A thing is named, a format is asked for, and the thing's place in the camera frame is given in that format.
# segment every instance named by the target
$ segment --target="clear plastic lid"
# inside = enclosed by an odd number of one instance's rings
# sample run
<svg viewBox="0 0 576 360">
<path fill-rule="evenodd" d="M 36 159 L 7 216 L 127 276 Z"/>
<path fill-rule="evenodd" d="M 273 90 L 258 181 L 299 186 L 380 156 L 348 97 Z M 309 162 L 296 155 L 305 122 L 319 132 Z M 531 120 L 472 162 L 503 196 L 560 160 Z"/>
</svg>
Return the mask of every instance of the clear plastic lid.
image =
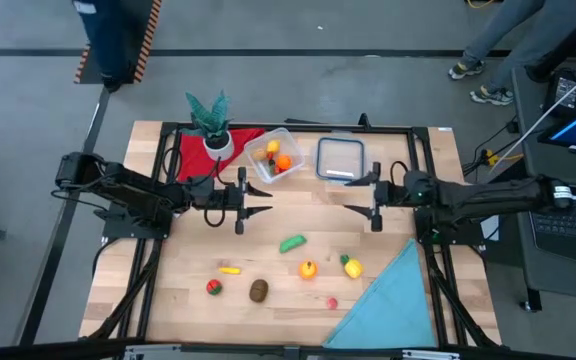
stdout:
<svg viewBox="0 0 576 360">
<path fill-rule="evenodd" d="M 364 143 L 352 138 L 322 137 L 317 143 L 315 172 L 321 179 L 351 181 L 365 172 Z"/>
</svg>

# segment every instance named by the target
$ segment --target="green plant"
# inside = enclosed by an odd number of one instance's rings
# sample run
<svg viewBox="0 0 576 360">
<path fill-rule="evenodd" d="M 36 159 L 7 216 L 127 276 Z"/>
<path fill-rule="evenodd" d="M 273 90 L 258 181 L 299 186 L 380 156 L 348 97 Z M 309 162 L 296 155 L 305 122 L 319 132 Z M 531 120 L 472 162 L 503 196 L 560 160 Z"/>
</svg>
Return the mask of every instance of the green plant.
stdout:
<svg viewBox="0 0 576 360">
<path fill-rule="evenodd" d="M 212 111 L 206 108 L 190 93 L 186 93 L 186 99 L 190 104 L 190 119 L 195 129 L 183 129 L 186 135 L 203 136 L 208 141 L 218 141 L 227 135 L 229 120 L 226 120 L 228 112 L 228 98 L 222 90 L 212 105 Z"/>
</svg>

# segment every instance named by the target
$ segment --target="white pot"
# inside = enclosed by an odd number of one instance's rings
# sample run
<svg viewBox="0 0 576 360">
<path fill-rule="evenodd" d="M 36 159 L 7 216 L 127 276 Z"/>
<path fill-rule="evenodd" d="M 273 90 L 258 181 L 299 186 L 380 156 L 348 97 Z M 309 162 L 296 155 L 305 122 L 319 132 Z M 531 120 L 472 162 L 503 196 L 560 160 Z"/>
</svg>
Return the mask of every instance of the white pot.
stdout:
<svg viewBox="0 0 576 360">
<path fill-rule="evenodd" d="M 211 149 L 206 145 L 206 139 L 204 139 L 204 147 L 206 148 L 206 152 L 208 156 L 217 161 L 218 158 L 221 158 L 220 161 L 228 160 L 232 156 L 232 153 L 235 151 L 235 144 L 232 142 L 232 135 L 230 135 L 230 131 L 228 131 L 228 144 L 222 147 L 221 149 Z"/>
</svg>

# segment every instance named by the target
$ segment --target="jeans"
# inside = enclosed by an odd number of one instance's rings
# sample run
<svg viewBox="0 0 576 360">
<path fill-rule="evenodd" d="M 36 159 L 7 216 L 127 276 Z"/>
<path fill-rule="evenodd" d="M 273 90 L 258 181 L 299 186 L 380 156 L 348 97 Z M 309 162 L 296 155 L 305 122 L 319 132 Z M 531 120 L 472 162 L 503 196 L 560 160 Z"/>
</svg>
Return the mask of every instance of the jeans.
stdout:
<svg viewBox="0 0 576 360">
<path fill-rule="evenodd" d="M 486 28 L 466 47 L 460 63 L 470 68 L 483 59 L 510 30 L 536 13 L 532 29 L 484 84 L 489 92 L 505 87 L 513 68 L 538 63 L 576 28 L 576 1 L 505 0 Z"/>
<path fill-rule="evenodd" d="M 101 76 L 117 79 L 127 76 L 129 64 L 120 0 L 76 0 L 73 5 L 84 23 Z"/>
</svg>

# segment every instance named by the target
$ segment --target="red cloth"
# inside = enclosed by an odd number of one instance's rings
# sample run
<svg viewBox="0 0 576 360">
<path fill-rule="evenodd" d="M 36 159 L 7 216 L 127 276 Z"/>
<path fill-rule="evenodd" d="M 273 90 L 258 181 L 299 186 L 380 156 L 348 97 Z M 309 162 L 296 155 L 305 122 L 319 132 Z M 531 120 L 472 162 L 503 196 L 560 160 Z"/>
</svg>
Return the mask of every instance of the red cloth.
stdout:
<svg viewBox="0 0 576 360">
<path fill-rule="evenodd" d="M 244 151 L 244 145 L 261 135 L 263 135 L 264 129 L 239 129 L 230 130 L 230 136 L 232 136 L 232 141 L 235 143 L 235 150 L 232 156 L 228 160 L 220 160 L 218 172 L 223 170 L 228 164 L 230 164 L 234 159 Z M 210 173 L 213 166 L 215 166 L 215 161 L 212 160 L 206 148 L 204 148 L 204 139 L 201 136 L 190 136 L 190 135 L 180 135 L 181 136 L 181 171 L 179 172 L 178 181 L 185 181 L 189 176 L 205 176 Z"/>
</svg>

